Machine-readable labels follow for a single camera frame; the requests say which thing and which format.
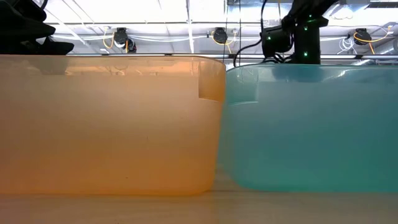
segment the table surface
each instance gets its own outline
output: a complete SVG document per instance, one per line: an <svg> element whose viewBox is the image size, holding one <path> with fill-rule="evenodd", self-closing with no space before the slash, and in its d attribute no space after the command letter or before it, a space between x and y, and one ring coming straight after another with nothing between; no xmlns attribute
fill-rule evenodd
<svg viewBox="0 0 398 224"><path fill-rule="evenodd" d="M0 195L0 223L398 223L398 194L255 192L222 172L191 197Z"/></svg>

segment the ceiling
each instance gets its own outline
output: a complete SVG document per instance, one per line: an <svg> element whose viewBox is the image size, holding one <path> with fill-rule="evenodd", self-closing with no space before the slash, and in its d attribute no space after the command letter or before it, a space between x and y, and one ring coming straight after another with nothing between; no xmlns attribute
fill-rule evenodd
<svg viewBox="0 0 398 224"><path fill-rule="evenodd" d="M35 1L40 5L43 0ZM290 10L292 1L280 2L266 4L266 26L277 25ZM367 28L373 39L389 32L373 44L376 54L395 39L398 7L368 7L369 3L371 0L340 1L324 14L330 21L328 27L321 28L322 54L372 54L369 45L350 47L346 40L348 47L343 46L343 39L356 28ZM137 53L228 54L228 47L211 38L215 27L226 27L233 54L259 40L261 0L241 0L241 4L239 13L239 0L49 0L45 22L57 29L54 40L75 44L72 54L121 54L123 50L115 45L104 47L102 40L107 30L105 41L110 45L117 27L127 28L134 36ZM261 54L262 50L259 45L244 53Z"/></svg>

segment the blue plastic bin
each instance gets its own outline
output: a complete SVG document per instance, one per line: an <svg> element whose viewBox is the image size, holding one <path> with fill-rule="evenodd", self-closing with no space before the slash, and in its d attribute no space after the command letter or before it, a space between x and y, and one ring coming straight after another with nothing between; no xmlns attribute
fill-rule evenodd
<svg viewBox="0 0 398 224"><path fill-rule="evenodd" d="M397 83L387 66L229 70L220 162L250 189L398 191Z"/></svg>

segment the plastic bin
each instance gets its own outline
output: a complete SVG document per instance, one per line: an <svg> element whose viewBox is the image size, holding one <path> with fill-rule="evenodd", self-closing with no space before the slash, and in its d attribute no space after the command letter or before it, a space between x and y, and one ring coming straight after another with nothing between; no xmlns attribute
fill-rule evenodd
<svg viewBox="0 0 398 224"><path fill-rule="evenodd" d="M250 189L398 191L397 71L329 65L227 71L221 164Z"/></svg>
<svg viewBox="0 0 398 224"><path fill-rule="evenodd" d="M0 56L0 194L208 190L225 66L201 57Z"/></svg>

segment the orange plastic bin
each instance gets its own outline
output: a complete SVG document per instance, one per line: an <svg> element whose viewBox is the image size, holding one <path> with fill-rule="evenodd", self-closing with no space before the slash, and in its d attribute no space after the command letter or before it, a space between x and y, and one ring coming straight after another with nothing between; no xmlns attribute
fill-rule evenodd
<svg viewBox="0 0 398 224"><path fill-rule="evenodd" d="M0 56L0 194L190 195L215 174L225 66Z"/></svg>

